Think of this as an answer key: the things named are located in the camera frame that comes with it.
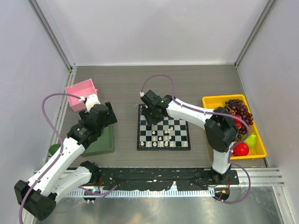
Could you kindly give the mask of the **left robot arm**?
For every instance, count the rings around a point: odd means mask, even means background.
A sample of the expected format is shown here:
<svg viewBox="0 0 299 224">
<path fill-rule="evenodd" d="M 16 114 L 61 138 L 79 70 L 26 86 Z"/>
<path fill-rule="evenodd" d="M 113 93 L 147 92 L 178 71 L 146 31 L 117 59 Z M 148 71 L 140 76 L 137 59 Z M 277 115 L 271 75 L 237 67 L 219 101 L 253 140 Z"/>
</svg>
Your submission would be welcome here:
<svg viewBox="0 0 299 224">
<path fill-rule="evenodd" d="M 82 121 L 71 127 L 65 139 L 59 139 L 60 147 L 35 175 L 27 181 L 19 180 L 14 186 L 20 223 L 23 210 L 43 221 L 74 189 L 84 184 L 94 186 L 100 181 L 100 168 L 89 161 L 62 177 L 72 162 L 103 134 L 104 128 L 117 122 L 111 103 L 102 104 L 97 94 L 78 100 L 86 107 L 79 113 Z"/>
</svg>

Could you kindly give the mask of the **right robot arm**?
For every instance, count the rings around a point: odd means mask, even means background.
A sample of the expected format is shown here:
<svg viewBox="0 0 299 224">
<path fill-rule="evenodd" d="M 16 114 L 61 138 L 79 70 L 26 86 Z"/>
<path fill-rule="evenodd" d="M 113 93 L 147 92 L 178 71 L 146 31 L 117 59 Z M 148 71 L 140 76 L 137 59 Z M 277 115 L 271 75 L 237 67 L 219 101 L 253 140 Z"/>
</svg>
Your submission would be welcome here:
<svg viewBox="0 0 299 224">
<path fill-rule="evenodd" d="M 228 180 L 231 169 L 230 157 L 238 128 L 234 118 L 225 108 L 205 109 L 185 103 L 171 95 L 162 98 L 152 90 L 146 93 L 140 92 L 140 97 L 145 104 L 142 113 L 148 125 L 157 124 L 168 117 L 182 119 L 205 130 L 208 144 L 213 149 L 211 179 L 217 184 Z"/>
</svg>

